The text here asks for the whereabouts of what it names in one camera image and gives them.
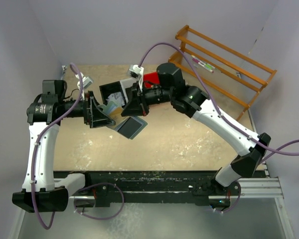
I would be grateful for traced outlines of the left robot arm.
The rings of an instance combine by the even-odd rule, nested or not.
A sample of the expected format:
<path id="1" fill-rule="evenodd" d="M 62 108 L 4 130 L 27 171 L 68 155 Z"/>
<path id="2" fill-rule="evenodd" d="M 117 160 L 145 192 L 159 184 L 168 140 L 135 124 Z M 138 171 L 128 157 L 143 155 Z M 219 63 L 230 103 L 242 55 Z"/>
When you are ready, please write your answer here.
<path id="1" fill-rule="evenodd" d="M 91 193 L 93 184 L 83 173 L 71 173 L 58 183 L 54 181 L 54 150 L 63 118 L 83 118 L 89 128 L 113 125 L 103 112 L 92 91 L 84 90 L 93 83 L 89 77 L 78 82 L 79 97 L 65 96 L 64 80 L 44 80 L 42 94 L 28 107 L 29 158 L 21 191 L 12 195 L 12 203 L 29 212 L 63 212 L 76 191 Z"/>

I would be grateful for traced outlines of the green card holder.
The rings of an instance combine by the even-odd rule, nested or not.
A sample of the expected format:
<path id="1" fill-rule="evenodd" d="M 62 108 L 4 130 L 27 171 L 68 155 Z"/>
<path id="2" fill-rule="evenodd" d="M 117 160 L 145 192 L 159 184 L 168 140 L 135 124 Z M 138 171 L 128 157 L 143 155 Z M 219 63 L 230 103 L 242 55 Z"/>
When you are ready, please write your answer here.
<path id="1" fill-rule="evenodd" d="M 127 139 L 134 139 L 148 123 L 138 116 L 121 116 L 123 108 L 110 101 L 106 105 L 100 105 L 103 112 L 109 116 L 114 123 L 107 128 L 116 131 Z"/>

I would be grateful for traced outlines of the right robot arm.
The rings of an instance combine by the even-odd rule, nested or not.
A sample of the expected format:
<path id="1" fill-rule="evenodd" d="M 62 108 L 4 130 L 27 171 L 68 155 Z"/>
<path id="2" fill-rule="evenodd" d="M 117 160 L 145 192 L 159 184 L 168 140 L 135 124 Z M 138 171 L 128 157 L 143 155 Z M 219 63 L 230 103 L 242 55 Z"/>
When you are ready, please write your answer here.
<path id="1" fill-rule="evenodd" d="M 136 82 L 127 89 L 128 103 L 122 116 L 146 116 L 151 105 L 170 102 L 182 114 L 208 126 L 236 151 L 236 158 L 214 176 L 212 191 L 223 195 L 240 178 L 250 178 L 265 155 L 271 137 L 245 128 L 223 111 L 217 111 L 210 97 L 196 86 L 185 83 L 182 71 L 173 63 L 163 63 L 156 69 L 158 84 L 146 88 L 144 68 L 131 65 L 128 75 Z"/>

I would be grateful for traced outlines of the orange card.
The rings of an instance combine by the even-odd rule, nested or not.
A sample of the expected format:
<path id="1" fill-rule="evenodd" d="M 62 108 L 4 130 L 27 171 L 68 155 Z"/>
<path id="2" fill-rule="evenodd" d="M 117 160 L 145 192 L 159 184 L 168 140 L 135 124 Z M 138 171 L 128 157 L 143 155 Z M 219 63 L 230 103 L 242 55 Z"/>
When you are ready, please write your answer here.
<path id="1" fill-rule="evenodd" d="M 122 112 L 123 112 L 123 108 L 117 107 L 110 113 L 110 116 L 120 115 Z"/>

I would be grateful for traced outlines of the black card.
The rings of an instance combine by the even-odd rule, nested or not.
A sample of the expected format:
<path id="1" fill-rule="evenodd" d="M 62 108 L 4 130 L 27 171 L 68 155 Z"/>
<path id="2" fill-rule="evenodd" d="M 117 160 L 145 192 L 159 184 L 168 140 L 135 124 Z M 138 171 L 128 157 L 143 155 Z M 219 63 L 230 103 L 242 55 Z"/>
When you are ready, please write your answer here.
<path id="1" fill-rule="evenodd" d="M 129 117 L 120 124 L 117 132 L 127 139 L 134 139 L 146 125 L 139 117 Z"/>

